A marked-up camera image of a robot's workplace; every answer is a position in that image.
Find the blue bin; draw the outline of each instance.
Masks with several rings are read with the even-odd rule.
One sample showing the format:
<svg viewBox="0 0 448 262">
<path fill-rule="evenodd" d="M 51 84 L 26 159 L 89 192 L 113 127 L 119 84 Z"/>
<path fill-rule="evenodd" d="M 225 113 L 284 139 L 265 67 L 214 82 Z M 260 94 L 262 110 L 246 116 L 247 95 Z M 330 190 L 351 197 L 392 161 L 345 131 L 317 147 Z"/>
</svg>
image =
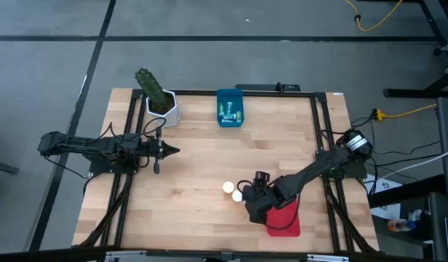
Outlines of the blue bin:
<svg viewBox="0 0 448 262">
<path fill-rule="evenodd" d="M 219 115 L 219 105 L 223 104 L 224 114 L 227 114 L 227 103 L 232 102 L 231 114 L 235 114 L 237 111 L 241 112 L 241 122 L 223 122 L 224 116 Z M 220 127 L 240 127 L 245 120 L 244 116 L 244 94 L 239 89 L 224 89 L 217 91 L 217 105 L 216 105 L 216 117 L 217 123 Z"/>
</svg>

